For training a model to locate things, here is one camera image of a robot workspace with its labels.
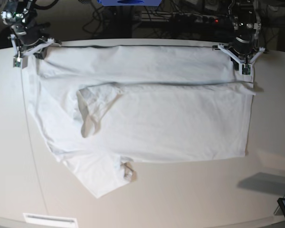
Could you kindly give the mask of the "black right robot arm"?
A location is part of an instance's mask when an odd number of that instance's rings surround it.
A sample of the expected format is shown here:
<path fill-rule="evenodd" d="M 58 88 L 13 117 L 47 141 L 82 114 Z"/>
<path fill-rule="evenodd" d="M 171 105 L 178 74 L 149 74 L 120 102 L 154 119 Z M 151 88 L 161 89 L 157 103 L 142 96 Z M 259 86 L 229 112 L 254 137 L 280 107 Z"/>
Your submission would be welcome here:
<path fill-rule="evenodd" d="M 58 1 L 55 0 L 46 6 L 40 6 L 35 0 L 7 0 L 5 2 L 0 17 L 11 30 L 10 40 L 15 51 L 16 64 L 30 55 L 44 59 L 49 46 L 61 45 L 61 41 L 43 32 L 50 27 L 50 23 L 38 24 L 36 22 L 38 10 L 51 9 L 57 3 Z"/>

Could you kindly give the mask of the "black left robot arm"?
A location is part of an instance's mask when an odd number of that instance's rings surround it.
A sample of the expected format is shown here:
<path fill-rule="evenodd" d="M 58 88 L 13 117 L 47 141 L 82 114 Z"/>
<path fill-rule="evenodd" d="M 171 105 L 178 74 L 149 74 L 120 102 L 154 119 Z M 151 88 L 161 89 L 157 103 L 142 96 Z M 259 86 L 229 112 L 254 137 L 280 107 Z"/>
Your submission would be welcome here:
<path fill-rule="evenodd" d="M 258 50 L 261 18 L 255 10 L 253 0 L 232 0 L 228 6 L 228 16 L 234 27 L 231 49 L 236 55 L 245 57 Z"/>

